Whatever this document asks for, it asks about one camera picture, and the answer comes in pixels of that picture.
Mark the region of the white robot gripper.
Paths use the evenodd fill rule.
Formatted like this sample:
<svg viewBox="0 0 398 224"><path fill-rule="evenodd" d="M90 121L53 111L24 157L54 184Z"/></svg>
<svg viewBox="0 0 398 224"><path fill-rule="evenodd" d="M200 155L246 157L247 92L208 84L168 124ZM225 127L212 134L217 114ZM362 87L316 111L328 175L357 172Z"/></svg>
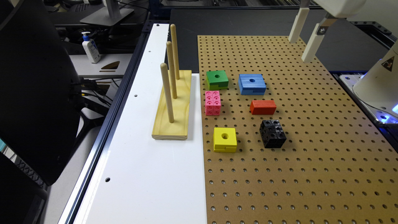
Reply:
<svg viewBox="0 0 398 224"><path fill-rule="evenodd" d="M315 54L321 45L328 28L338 20L337 18L346 18L357 15L365 5L366 0L315 0L315 2L324 8L324 10L329 12L333 17L324 18L320 23L316 24L301 57L304 63L309 63L315 58ZM301 0L300 2L300 9L295 17L288 38L290 43L294 44L299 39L299 35L310 11L309 4L310 0Z"/></svg>

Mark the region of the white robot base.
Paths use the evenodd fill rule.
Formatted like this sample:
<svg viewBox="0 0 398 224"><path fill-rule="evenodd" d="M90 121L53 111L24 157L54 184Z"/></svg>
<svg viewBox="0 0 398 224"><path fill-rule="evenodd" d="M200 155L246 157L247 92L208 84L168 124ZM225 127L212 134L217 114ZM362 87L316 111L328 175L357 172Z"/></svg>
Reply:
<svg viewBox="0 0 398 224"><path fill-rule="evenodd" d="M397 44L364 75L340 80L379 124L397 124Z"/></svg>

